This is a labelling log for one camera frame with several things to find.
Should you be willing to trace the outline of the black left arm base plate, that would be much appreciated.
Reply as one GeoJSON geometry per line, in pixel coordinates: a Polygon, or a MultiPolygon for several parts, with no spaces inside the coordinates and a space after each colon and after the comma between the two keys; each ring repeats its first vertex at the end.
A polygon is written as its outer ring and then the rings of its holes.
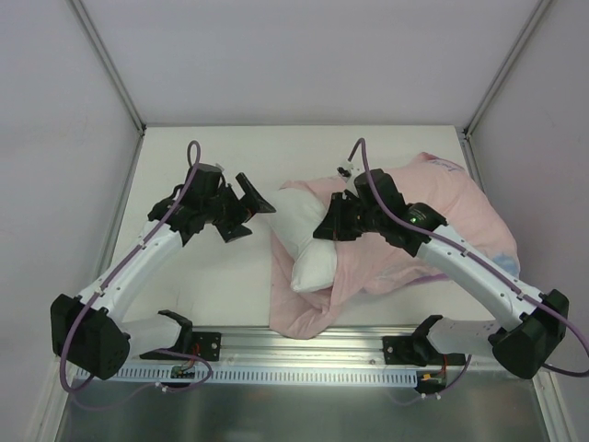
{"type": "Polygon", "coordinates": [[[167,351],[182,354],[174,356],[151,351],[139,355],[143,360],[187,360],[186,355],[196,355],[208,362],[219,360],[222,333],[217,331],[190,331],[181,334],[179,340],[167,351]]]}

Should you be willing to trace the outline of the white pillow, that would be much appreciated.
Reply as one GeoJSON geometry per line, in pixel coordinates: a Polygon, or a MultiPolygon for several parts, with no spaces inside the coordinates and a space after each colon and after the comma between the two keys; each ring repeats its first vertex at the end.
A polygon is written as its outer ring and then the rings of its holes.
{"type": "Polygon", "coordinates": [[[332,286],[337,270],[334,242],[313,237],[327,214],[324,204],[313,193],[295,188],[272,192],[269,202],[275,211],[264,219],[294,260],[291,289],[308,293],[332,286]]]}

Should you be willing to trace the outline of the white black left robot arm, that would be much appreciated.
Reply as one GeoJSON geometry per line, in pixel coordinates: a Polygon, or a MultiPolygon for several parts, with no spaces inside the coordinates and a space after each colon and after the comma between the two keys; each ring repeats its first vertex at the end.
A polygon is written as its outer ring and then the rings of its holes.
{"type": "Polygon", "coordinates": [[[61,294],[52,302],[52,349],[61,368],[73,364],[106,380],[130,357],[163,350],[170,358],[181,359],[190,353],[189,319],[170,310],[146,320],[124,317],[148,279],[205,226],[214,226],[224,242],[231,242],[251,235],[246,223],[254,215],[275,213],[245,174],[237,174],[236,180],[241,196],[219,167],[190,167],[186,180],[153,206],[135,244],[122,258],[78,295],[61,294]]]}

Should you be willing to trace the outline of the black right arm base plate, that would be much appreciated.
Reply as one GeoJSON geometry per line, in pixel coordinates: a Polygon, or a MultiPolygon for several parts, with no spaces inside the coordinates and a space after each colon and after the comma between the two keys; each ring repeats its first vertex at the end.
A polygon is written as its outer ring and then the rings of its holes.
{"type": "Polygon", "coordinates": [[[382,351],[386,365],[411,366],[463,366],[463,354],[442,354],[435,350],[425,338],[412,335],[384,336],[382,351]]]}

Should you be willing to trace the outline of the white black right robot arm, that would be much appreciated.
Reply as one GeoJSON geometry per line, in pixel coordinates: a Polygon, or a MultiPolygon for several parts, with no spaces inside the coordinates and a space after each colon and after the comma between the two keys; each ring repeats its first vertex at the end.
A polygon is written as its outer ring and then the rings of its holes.
{"type": "Polygon", "coordinates": [[[408,204],[382,169],[338,169],[347,187],[330,197],[317,239],[354,241],[377,233],[392,247],[441,271],[492,315],[490,321],[432,315],[393,352],[405,364],[427,366],[443,355],[494,358],[511,374],[531,379],[563,340],[570,302],[507,273],[462,238],[424,203],[408,204]]]}

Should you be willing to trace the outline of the purple Elsa print pillowcase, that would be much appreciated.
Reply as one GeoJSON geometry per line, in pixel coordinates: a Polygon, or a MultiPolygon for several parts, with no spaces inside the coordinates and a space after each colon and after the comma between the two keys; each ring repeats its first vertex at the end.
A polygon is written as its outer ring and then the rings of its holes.
{"type": "MultiPolygon", "coordinates": [[[[512,277],[519,276],[514,236],[464,169],[422,152],[385,173],[408,205],[433,209],[460,238],[512,277]]],[[[345,189],[338,176],[290,180],[269,198],[276,209],[266,217],[272,253],[269,326],[283,336],[315,337],[354,300],[384,297],[445,276],[378,233],[344,242],[314,238],[332,195],[345,189]]]]}

